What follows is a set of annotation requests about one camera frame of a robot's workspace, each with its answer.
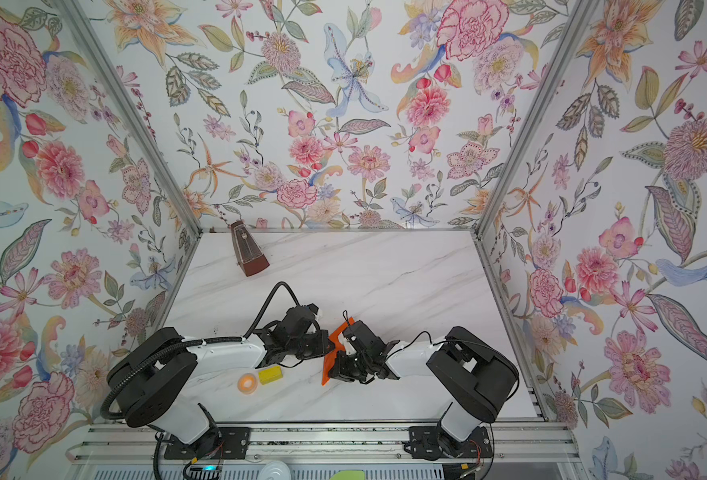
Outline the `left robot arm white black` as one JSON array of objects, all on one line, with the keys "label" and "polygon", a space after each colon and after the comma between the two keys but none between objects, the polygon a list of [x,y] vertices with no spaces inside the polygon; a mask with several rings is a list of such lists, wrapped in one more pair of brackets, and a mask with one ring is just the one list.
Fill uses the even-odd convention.
[{"label": "left robot arm white black", "polygon": [[100,412],[131,428],[150,426],[185,445],[217,441],[217,422],[201,404],[185,398],[190,380],[229,370],[260,370],[293,357],[320,359],[336,346],[319,326],[314,304],[290,308],[285,317],[243,336],[185,337],[173,327],[154,333],[107,376],[110,388]]}]

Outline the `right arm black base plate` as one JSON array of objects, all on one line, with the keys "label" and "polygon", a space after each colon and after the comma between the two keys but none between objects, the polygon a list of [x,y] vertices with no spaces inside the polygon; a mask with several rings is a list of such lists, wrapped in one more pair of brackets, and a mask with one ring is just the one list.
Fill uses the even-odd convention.
[{"label": "right arm black base plate", "polygon": [[489,459],[493,457],[493,440],[489,431],[477,426],[467,440],[459,441],[435,426],[413,426],[403,450],[413,459]]}]

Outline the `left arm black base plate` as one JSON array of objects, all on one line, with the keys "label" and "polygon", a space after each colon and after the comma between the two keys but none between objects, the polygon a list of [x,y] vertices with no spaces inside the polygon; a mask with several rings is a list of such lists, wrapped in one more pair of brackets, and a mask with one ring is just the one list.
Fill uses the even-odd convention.
[{"label": "left arm black base plate", "polygon": [[172,436],[165,449],[165,460],[244,460],[250,444],[249,427],[219,427],[211,429],[192,444],[185,444]]}]

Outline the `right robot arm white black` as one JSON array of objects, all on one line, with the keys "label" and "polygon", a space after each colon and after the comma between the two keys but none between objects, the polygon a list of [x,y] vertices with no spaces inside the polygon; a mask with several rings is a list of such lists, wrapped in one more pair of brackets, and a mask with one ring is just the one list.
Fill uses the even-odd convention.
[{"label": "right robot arm white black", "polygon": [[383,341],[361,321],[345,326],[325,357],[323,382],[370,384],[433,376],[449,392],[451,405],[437,424],[437,438],[461,444],[483,424],[497,421],[521,385],[515,364],[455,326],[442,338],[423,331],[411,341]]}]

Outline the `orange square paper sheet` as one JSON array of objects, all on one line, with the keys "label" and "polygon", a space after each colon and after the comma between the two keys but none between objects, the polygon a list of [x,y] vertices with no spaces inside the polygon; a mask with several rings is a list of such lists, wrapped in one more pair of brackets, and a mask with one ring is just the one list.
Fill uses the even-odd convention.
[{"label": "orange square paper sheet", "polygon": [[324,365],[323,365],[323,377],[322,377],[322,385],[326,386],[328,382],[332,379],[331,378],[331,371],[334,368],[338,354],[340,352],[343,352],[345,356],[352,356],[355,354],[355,348],[349,342],[348,338],[344,335],[344,332],[352,326],[354,323],[353,318],[349,316],[349,314],[345,313],[344,314],[344,322],[329,336],[329,340],[333,342],[334,344],[334,349],[332,352],[328,353],[325,358],[324,358]]}]

